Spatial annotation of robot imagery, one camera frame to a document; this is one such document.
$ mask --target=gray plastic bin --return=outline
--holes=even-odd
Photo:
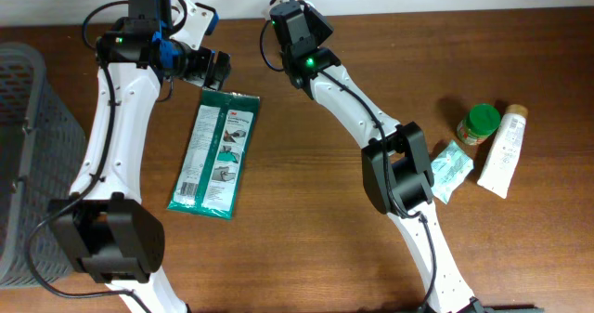
[[[67,198],[80,169],[84,131],[45,77],[39,52],[16,43],[0,45],[0,288],[37,284],[23,245],[45,216],[51,199]],[[32,256],[40,274],[55,281],[71,272],[66,256],[45,227]]]

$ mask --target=robotic arm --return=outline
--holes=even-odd
[[[401,125],[356,86],[340,60],[320,47],[332,34],[326,18],[301,0],[272,0],[270,20],[291,84],[330,110],[361,148],[363,185],[375,208],[405,238],[427,292],[426,312],[492,312],[460,275],[437,221],[433,172],[425,137],[415,123]],[[405,157],[390,163],[389,153]]]
[[[140,163],[163,80],[172,84],[178,78],[219,90],[230,73],[230,56],[220,52],[215,60],[215,52],[200,45],[218,21],[211,7],[189,0],[114,4],[123,3],[128,4],[128,17],[120,18],[94,47],[100,67],[97,111],[71,198],[52,201],[51,216],[38,226],[49,224],[75,271],[88,273],[112,291],[63,293],[36,279],[62,297],[118,294],[132,312],[185,313],[189,307],[175,296],[161,267],[163,226],[141,206]],[[179,11],[174,21],[172,7]]]

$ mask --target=jar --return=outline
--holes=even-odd
[[[497,130],[501,115],[492,105],[474,106],[456,129],[458,137],[467,145],[479,145]]]

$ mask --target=wooden table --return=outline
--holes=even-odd
[[[487,305],[594,309],[594,8],[330,18],[327,46],[368,96],[417,122],[435,156],[476,103],[530,109],[506,200],[476,185],[490,144],[463,147],[475,169],[437,202],[465,280]],[[424,291],[394,224],[372,207],[345,129],[258,52],[262,20],[226,20],[204,45],[232,54],[226,91],[262,98],[233,220],[167,211],[200,100],[176,83],[155,107],[142,163],[143,205],[165,226],[164,269],[205,312],[364,312],[411,307]],[[93,29],[99,34],[105,27]],[[48,78],[90,132],[97,66],[79,27],[2,29],[45,56]],[[273,52],[269,33],[268,50]],[[103,289],[86,275],[56,284]],[[117,298],[72,301],[41,289],[0,293],[4,312],[123,312]]]

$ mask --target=green lid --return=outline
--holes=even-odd
[[[466,117],[466,125],[472,132],[490,136],[501,124],[501,115],[492,105],[479,104]]]

